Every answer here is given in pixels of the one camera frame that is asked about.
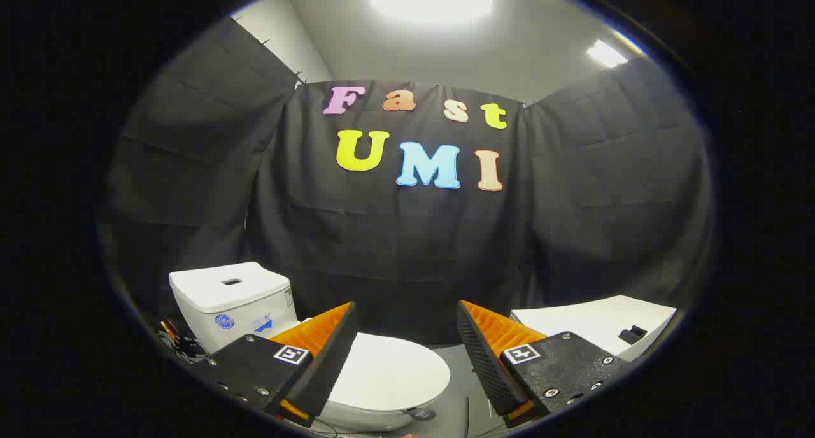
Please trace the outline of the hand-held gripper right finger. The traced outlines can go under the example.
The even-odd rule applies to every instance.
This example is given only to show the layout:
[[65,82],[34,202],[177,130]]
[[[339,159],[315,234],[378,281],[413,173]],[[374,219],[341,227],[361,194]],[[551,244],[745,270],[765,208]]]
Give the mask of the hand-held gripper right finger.
[[574,332],[545,336],[466,300],[457,305],[457,330],[507,428],[571,408],[631,371],[628,360]]

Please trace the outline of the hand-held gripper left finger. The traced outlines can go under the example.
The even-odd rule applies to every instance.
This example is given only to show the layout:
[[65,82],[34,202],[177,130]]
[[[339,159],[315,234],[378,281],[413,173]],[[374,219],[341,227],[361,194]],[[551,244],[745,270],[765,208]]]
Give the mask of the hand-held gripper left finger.
[[268,339],[245,334],[206,358],[206,384],[308,428],[328,403],[358,330],[351,301]]

